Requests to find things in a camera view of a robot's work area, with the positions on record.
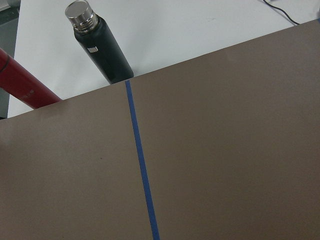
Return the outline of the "black water bottle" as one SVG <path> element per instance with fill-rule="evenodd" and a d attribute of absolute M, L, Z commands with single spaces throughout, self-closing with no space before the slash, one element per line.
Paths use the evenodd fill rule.
<path fill-rule="evenodd" d="M 73 27 L 75 39 L 109 84 L 134 76 L 106 21 L 86 0 L 76 0 L 68 5 L 65 16 Z"/>

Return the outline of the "red cylinder bottle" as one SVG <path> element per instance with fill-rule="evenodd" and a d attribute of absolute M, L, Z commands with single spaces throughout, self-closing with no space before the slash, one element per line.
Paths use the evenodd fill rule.
<path fill-rule="evenodd" d="M 0 88 L 32 109 L 62 100 L 3 49 L 0 50 Z"/>

